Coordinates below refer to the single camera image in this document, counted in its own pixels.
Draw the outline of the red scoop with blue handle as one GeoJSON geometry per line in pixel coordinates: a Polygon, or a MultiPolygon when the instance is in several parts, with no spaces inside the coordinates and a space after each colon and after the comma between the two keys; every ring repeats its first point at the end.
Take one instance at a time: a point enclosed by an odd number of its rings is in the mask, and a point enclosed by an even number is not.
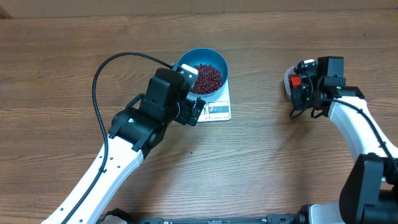
{"type": "Polygon", "coordinates": [[[289,87],[291,90],[300,88],[302,85],[302,79],[300,76],[296,76],[295,78],[292,78],[291,81],[289,82],[289,87]]]}

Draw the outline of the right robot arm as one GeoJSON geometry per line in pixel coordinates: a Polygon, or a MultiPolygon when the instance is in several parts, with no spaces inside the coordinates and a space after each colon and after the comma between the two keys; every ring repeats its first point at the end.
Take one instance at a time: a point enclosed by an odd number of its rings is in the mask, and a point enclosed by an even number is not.
{"type": "Polygon", "coordinates": [[[311,109],[338,128],[354,166],[336,202],[305,205],[287,223],[397,223],[397,147],[368,110],[361,90],[348,86],[343,57],[300,61],[284,75],[291,119],[311,109]]]}

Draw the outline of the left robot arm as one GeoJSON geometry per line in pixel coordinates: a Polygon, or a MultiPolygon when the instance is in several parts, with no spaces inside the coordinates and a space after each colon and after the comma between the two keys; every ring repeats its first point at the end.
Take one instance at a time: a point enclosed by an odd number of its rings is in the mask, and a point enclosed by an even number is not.
{"type": "Polygon", "coordinates": [[[188,98],[198,70],[159,68],[145,93],[118,112],[96,159],[65,201],[44,223],[96,223],[126,178],[164,138],[168,125],[196,125],[205,102],[188,98]]]}

